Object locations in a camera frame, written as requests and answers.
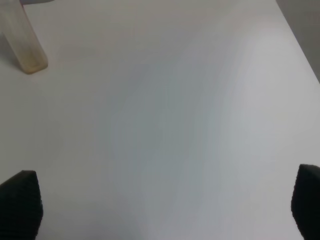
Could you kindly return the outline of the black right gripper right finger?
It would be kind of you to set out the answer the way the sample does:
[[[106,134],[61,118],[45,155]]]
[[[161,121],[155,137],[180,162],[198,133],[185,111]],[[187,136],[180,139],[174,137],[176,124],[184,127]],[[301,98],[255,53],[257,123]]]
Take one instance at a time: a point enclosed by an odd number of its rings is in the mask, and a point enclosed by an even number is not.
[[[320,168],[300,164],[291,199],[291,212],[305,240],[320,238]]]

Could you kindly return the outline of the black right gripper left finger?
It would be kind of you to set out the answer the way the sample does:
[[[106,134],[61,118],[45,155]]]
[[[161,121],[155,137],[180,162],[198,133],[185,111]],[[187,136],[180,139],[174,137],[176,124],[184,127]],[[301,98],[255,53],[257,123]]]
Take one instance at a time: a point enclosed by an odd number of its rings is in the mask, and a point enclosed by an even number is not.
[[[34,240],[44,210],[37,173],[22,170],[0,185],[0,238]]]

